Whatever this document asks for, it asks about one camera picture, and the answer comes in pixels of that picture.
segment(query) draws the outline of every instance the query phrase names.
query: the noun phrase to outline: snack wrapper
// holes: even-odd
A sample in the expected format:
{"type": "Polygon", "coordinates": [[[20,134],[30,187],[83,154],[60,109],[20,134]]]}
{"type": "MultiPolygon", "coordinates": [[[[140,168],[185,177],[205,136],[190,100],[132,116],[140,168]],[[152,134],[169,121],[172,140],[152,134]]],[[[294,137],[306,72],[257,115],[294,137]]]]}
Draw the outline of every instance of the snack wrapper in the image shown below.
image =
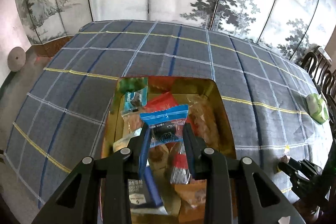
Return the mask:
{"type": "Polygon", "coordinates": [[[123,136],[142,128],[143,121],[140,119],[140,111],[121,115],[124,120],[123,136]]]}
{"type": "Polygon", "coordinates": [[[219,148],[219,133],[215,115],[209,101],[204,96],[197,94],[187,95],[189,117],[193,122],[192,128],[195,136],[202,137],[207,146],[219,148]]]}
{"type": "Polygon", "coordinates": [[[192,208],[196,208],[197,206],[204,205],[206,200],[206,181],[202,181],[199,183],[192,183],[187,185],[175,184],[174,189],[177,194],[192,208]]]}
{"type": "Polygon", "coordinates": [[[121,114],[125,115],[130,112],[137,111],[139,107],[147,104],[147,86],[135,92],[125,93],[125,104],[121,114]]]}
{"type": "MultiPolygon", "coordinates": [[[[113,152],[127,147],[129,140],[139,136],[142,128],[126,135],[113,144],[113,152]]],[[[158,192],[154,177],[147,160],[141,180],[128,180],[128,193],[132,213],[166,215],[162,198],[158,192]]]]}
{"type": "Polygon", "coordinates": [[[178,105],[167,110],[140,113],[140,118],[152,134],[150,147],[183,140],[182,130],[188,116],[188,105],[178,105]]]}
{"type": "Polygon", "coordinates": [[[189,183],[191,175],[183,142],[176,143],[170,150],[166,177],[171,184],[189,183]]]}
{"type": "Polygon", "coordinates": [[[148,161],[152,170],[165,169],[167,166],[169,150],[165,144],[149,149],[148,161]]]}
{"type": "MultiPolygon", "coordinates": [[[[178,105],[179,104],[176,102],[174,96],[170,92],[166,92],[148,101],[147,105],[144,106],[143,109],[145,112],[155,112],[160,110],[166,110],[178,105]]],[[[189,117],[187,117],[187,120],[185,122],[190,123],[193,131],[195,132],[196,127],[189,117]]]]}

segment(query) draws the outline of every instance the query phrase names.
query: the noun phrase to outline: chair back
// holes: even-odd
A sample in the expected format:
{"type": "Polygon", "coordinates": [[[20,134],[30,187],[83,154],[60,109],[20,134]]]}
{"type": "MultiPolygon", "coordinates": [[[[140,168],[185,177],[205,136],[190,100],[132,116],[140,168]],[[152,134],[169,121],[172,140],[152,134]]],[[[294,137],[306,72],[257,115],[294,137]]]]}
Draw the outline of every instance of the chair back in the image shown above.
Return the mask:
{"type": "Polygon", "coordinates": [[[329,125],[333,137],[336,137],[336,103],[331,95],[325,96],[329,112],[329,125]]]}
{"type": "Polygon", "coordinates": [[[301,67],[306,70],[312,79],[319,94],[336,95],[336,71],[330,72],[332,65],[331,58],[327,52],[320,46],[316,47],[313,52],[308,52],[302,61],[301,67]]]}
{"type": "Polygon", "coordinates": [[[314,53],[317,56],[318,63],[314,71],[313,79],[315,80],[316,84],[321,89],[323,89],[322,86],[325,82],[325,76],[327,70],[329,70],[332,65],[332,61],[327,52],[320,46],[316,47],[314,53]]]}

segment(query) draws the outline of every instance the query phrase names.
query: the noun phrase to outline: plaid tablecloth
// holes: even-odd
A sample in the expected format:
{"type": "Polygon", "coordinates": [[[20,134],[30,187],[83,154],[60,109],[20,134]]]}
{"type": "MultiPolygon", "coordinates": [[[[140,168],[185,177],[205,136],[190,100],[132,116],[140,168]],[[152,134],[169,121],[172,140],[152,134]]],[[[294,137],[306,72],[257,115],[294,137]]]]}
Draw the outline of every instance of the plaid tablecloth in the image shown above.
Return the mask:
{"type": "Polygon", "coordinates": [[[257,45],[190,26],[146,21],[92,22],[44,69],[22,105],[5,152],[40,207],[85,156],[100,156],[105,118],[121,76],[210,78],[222,95],[237,158],[249,156],[290,201],[297,196],[276,172],[290,156],[324,166],[328,123],[307,114],[316,93],[308,74],[257,45]]]}

